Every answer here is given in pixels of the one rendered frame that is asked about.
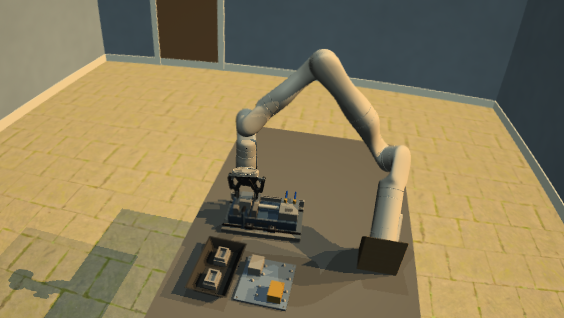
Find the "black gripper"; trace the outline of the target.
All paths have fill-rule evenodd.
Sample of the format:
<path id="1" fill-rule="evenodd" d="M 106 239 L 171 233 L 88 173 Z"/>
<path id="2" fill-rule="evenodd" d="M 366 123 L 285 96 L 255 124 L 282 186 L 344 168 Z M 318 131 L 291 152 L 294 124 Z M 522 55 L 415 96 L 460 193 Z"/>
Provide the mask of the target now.
<path id="1" fill-rule="evenodd" d="M 234 185 L 234 178 L 236 178 L 236 180 L 238 181 L 238 183 L 236 185 Z M 254 201 L 256 201 L 258 199 L 258 193 L 262 193 L 263 189 L 264 189 L 264 184 L 265 184 L 265 179 L 266 177 L 236 177 L 233 176 L 232 173 L 229 173 L 228 175 L 228 183 L 229 183 L 229 188 L 235 190 L 235 197 L 237 197 L 237 199 L 239 199 L 239 188 L 240 186 L 249 186 L 252 188 L 252 190 L 255 192 L 254 193 Z M 259 181 L 259 183 L 261 184 L 260 188 L 258 188 L 256 181 Z M 247 182 L 248 181 L 248 182 Z"/>

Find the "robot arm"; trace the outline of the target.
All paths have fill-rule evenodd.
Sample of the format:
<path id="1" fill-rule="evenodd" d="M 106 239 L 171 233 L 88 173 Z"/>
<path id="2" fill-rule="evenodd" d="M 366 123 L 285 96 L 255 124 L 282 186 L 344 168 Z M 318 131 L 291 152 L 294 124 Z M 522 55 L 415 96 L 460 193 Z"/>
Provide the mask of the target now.
<path id="1" fill-rule="evenodd" d="M 320 49 L 313 53 L 297 71 L 262 97 L 253 110 L 242 109 L 238 112 L 236 116 L 237 168 L 232 170 L 232 175 L 259 176 L 259 170 L 255 169 L 257 167 L 256 133 L 315 80 L 318 80 L 335 98 L 347 120 L 369 148 L 378 166 L 383 171 L 390 172 L 378 183 L 370 237 L 399 241 L 403 193 L 411 163 L 410 151 L 406 146 L 388 146 L 383 141 L 379 132 L 377 112 L 352 84 L 339 59 L 330 50 Z"/>

